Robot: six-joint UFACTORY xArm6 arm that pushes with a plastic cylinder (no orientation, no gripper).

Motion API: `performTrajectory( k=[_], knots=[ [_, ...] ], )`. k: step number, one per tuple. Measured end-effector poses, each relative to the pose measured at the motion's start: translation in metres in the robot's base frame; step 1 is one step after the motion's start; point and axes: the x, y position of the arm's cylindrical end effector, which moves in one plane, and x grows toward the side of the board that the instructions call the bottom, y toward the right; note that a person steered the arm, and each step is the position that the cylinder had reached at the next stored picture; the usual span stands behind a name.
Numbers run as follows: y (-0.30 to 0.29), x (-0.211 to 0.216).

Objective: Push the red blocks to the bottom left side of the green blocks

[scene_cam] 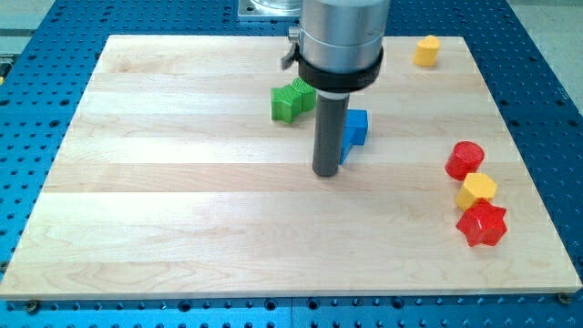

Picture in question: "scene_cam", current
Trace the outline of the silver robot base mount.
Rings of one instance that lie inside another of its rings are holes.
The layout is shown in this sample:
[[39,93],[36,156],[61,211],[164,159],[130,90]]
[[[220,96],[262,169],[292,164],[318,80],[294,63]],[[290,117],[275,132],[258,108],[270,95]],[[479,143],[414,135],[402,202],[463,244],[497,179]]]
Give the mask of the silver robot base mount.
[[301,14],[301,0],[238,0],[239,21],[289,21]]

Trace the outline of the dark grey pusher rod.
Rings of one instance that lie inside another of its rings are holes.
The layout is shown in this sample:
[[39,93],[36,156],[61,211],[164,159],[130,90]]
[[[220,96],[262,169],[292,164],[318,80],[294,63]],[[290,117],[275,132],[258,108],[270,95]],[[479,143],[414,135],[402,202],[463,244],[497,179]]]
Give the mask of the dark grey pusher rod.
[[320,177],[338,171],[349,93],[317,91],[312,170]]

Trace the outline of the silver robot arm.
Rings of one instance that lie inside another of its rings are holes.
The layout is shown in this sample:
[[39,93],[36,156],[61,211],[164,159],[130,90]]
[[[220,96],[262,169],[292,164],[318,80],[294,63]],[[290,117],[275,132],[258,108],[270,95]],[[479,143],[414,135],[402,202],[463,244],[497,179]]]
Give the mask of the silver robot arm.
[[338,171],[350,94],[379,76],[389,10],[389,0],[303,0],[300,23],[289,30],[281,67],[297,63],[316,89],[312,170],[320,177]]

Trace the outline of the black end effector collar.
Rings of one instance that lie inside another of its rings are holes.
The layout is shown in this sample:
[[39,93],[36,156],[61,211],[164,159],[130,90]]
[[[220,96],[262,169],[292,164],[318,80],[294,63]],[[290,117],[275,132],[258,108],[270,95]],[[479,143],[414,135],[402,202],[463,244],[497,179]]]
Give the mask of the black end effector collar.
[[304,82],[318,90],[351,93],[369,87],[378,78],[383,59],[384,49],[381,48],[378,57],[366,69],[352,73],[333,73],[314,67],[298,55],[298,75]]

